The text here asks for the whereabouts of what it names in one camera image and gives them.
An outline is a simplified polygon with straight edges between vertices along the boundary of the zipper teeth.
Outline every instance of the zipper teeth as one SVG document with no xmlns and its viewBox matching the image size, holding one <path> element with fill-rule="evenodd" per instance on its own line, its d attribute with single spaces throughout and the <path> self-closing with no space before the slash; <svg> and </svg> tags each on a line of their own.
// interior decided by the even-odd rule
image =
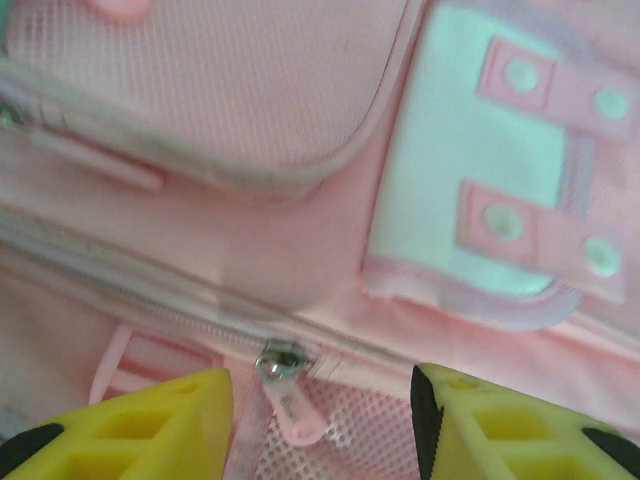
<svg viewBox="0 0 640 480">
<path fill-rule="evenodd" d="M 70 273 L 72 275 L 78 275 L 78 273 L 73 271 L 70 271 Z M 153 330 L 154 328 L 159 329 L 165 334 L 175 335 L 176 337 L 182 339 L 184 339 L 185 337 L 185 330 L 199 333 L 200 335 L 198 335 L 198 338 L 200 339 L 202 339 L 202 334 L 204 334 L 206 337 L 215 339 L 216 343 L 221 342 L 225 345 L 240 348 L 246 352 L 250 351 L 253 355 L 252 361 L 256 361 L 260 357 L 260 355 L 264 353 L 264 351 L 268 348 L 270 341 L 277 339 L 273 336 L 261 337 L 256 334 L 244 333 L 240 330 L 235 330 L 230 327 L 216 325 L 203 318 L 196 317 L 195 315 L 184 313 L 169 306 L 161 305 L 150 298 L 131 292 L 117 285 L 102 281 L 98 278 L 88 278 L 88 281 L 97 284 L 99 288 L 105 289 L 107 292 L 112 293 L 121 302 L 136 309 L 142 309 L 143 311 L 150 313 L 151 315 L 159 316 L 169 323 L 168 325 L 167 323 L 165 323 L 162 326 L 157 324 L 149 326 L 144 325 L 151 330 Z M 306 342 L 279 343 L 291 344 L 292 347 L 295 346 L 296 349 L 304 355 L 305 366 L 302 369 L 304 371 L 311 369 L 314 366 L 317 358 L 321 354 L 320 347 L 313 344 L 307 344 Z"/>
<path fill-rule="evenodd" d="M 297 338 L 287 338 L 286 334 L 279 334 L 278 331 L 270 325 L 260 324 L 259 321 L 252 319 L 247 314 L 233 310 L 224 310 L 224 307 L 220 307 L 218 312 L 215 311 L 215 308 L 211 309 L 211 316 L 213 318 L 209 319 L 194 312 L 185 312 L 180 307 L 163 304 L 160 300 L 157 300 L 152 296 L 138 293 L 135 290 L 120 286 L 119 284 L 107 280 L 106 278 L 101 278 L 98 275 L 89 274 L 82 269 L 74 269 L 59 260 L 48 257 L 46 254 L 43 254 L 38 250 L 27 248 L 27 250 L 25 251 L 24 245 L 17 245 L 17 247 L 25 252 L 28 256 L 43 261 L 45 262 L 45 264 L 49 265 L 50 268 L 53 269 L 54 275 L 64 275 L 67 277 L 67 281 L 71 281 L 72 283 L 76 284 L 80 283 L 89 285 L 89 289 L 93 288 L 101 290 L 107 295 L 115 297 L 114 299 L 122 302 L 122 304 L 128 305 L 135 310 L 142 311 L 143 314 L 155 314 L 156 316 L 165 320 L 165 322 L 153 322 L 144 320 L 133 320 L 129 322 L 137 324 L 141 327 L 146 327 L 150 331 L 150 333 L 153 333 L 154 330 L 164 332 L 165 335 L 175 335 L 177 338 L 191 341 L 191 343 L 199 344 L 210 350 L 216 350 L 216 348 L 212 348 L 210 344 L 207 344 L 207 342 L 204 341 L 206 340 L 206 338 L 204 337 L 208 337 L 216 344 L 224 343 L 226 345 L 231 345 L 232 347 L 237 347 L 238 349 L 245 350 L 244 355 L 237 355 L 236 357 L 240 356 L 247 358 L 249 357 L 248 352 L 251 352 L 250 360 L 252 361 L 256 361 L 257 358 L 267 349 L 270 341 L 279 340 L 278 343 L 290 344 L 306 357 L 307 368 L 305 370 L 311 369 L 324 354 L 321 345 Z M 210 310 L 209 307 L 212 306 L 208 303 L 203 305 L 205 305 L 205 311 L 207 312 Z M 108 312 L 108 309 L 105 310 L 104 307 L 97 308 Z M 215 323 L 215 316 L 220 315 L 227 315 L 228 317 L 235 318 L 233 318 L 233 322 L 227 320 L 225 322 L 227 323 L 227 325 L 219 325 Z M 239 327 L 236 328 L 234 326 L 230 326 L 229 323 L 239 325 Z M 254 327 L 257 327 L 256 330 L 261 330 L 260 333 L 243 332 L 241 330 L 241 325 L 243 323 L 253 324 Z M 191 336 L 190 338 L 188 335 L 185 335 L 185 331 L 189 331 L 191 333 L 199 333 L 200 335 Z"/>
</svg>

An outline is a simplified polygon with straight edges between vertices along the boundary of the yellow plastic object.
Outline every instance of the yellow plastic object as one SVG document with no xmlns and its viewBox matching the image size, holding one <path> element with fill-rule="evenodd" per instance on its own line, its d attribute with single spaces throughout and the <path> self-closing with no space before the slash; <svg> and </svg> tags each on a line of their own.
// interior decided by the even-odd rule
<svg viewBox="0 0 640 480">
<path fill-rule="evenodd" d="M 64 432 L 7 480 L 219 480 L 229 372 L 207 370 L 50 419 Z"/>
<path fill-rule="evenodd" d="M 611 426 L 455 370 L 417 367 L 412 408 L 423 480 L 637 478 L 584 433 Z"/>
</svg>

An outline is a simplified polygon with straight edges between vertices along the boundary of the zipper pull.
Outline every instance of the zipper pull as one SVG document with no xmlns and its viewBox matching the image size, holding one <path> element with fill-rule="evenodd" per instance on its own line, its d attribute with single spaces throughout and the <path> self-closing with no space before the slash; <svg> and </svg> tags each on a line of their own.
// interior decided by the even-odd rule
<svg viewBox="0 0 640 480">
<path fill-rule="evenodd" d="M 282 436 L 294 447 L 318 442 L 329 426 L 298 385 L 309 360 L 294 348 L 268 347 L 256 361 L 264 393 L 273 406 Z"/>
</svg>

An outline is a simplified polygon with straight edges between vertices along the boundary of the white mesh lining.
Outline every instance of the white mesh lining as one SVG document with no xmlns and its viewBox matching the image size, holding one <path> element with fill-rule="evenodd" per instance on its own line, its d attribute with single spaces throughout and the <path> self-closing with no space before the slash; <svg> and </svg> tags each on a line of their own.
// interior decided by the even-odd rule
<svg viewBox="0 0 640 480">
<path fill-rule="evenodd" d="M 408 401 L 317 380 L 303 388 L 330 429 L 316 445 L 295 448 L 269 422 L 258 480 L 419 480 Z"/>
</svg>

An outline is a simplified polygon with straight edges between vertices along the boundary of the front pocket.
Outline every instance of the front pocket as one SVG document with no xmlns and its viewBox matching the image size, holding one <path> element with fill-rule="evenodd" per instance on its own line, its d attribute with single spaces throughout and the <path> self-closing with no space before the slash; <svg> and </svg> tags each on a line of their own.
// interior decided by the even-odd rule
<svg viewBox="0 0 640 480">
<path fill-rule="evenodd" d="M 20 85 L 29 77 L 64 106 L 56 128 L 198 180 L 277 192 L 320 182 L 362 147 L 422 4 L 158 0 L 147 21 L 122 26 L 84 2 L 22 0 L 6 51 L 26 69 Z"/>
</svg>

